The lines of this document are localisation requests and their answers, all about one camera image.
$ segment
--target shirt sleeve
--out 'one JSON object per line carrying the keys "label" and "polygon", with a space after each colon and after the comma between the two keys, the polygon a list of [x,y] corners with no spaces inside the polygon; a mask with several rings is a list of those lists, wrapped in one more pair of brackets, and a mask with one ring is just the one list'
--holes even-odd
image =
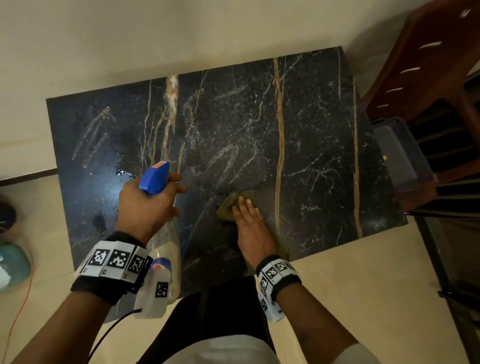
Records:
{"label": "shirt sleeve", "polygon": [[362,344],[352,345],[333,361],[332,364],[381,364],[380,361]]}

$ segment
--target green cloth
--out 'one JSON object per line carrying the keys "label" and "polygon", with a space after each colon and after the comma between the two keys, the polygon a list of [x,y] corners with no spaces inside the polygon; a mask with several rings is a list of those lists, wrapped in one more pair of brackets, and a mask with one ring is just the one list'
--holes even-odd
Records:
{"label": "green cloth", "polygon": [[[255,193],[253,190],[249,191],[243,191],[243,192],[233,192],[231,193],[220,205],[218,210],[216,211],[216,215],[218,218],[226,221],[235,221],[235,217],[233,216],[232,212],[232,207],[239,206],[239,196],[242,196],[245,200],[250,199],[253,203],[253,206],[256,206],[255,203]],[[275,248],[279,256],[282,257],[282,259],[285,259],[287,261],[290,261],[290,252],[288,251],[288,248],[285,246],[285,244],[282,244],[281,241],[282,239],[278,237],[272,229],[270,229],[270,232],[273,236],[273,239],[275,241]]]}

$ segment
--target black marble tabletop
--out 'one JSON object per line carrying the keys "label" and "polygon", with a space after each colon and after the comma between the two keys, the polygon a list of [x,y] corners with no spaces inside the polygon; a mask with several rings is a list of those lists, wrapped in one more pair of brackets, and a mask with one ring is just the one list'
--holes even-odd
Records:
{"label": "black marble tabletop", "polygon": [[[405,224],[340,47],[47,100],[75,267],[112,232],[123,182],[160,159],[176,205],[185,296],[247,274],[216,209],[255,189],[292,260]],[[109,319],[131,310],[127,295]]]}

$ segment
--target white shirt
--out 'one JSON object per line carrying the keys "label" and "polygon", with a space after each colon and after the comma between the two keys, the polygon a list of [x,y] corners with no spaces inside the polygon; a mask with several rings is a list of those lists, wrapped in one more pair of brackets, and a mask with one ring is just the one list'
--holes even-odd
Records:
{"label": "white shirt", "polygon": [[[231,335],[196,342],[168,358],[164,364],[280,364],[263,340]],[[346,348],[332,364],[380,364],[362,344]]]}

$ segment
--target forearm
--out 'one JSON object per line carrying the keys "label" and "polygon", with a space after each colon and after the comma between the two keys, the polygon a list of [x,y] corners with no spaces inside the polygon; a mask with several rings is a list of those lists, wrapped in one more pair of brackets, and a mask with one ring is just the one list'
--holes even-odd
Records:
{"label": "forearm", "polygon": [[358,341],[300,283],[282,289],[277,303],[287,316],[308,363],[332,363]]}
{"label": "forearm", "polygon": [[85,364],[110,308],[92,293],[70,293],[12,364]]}

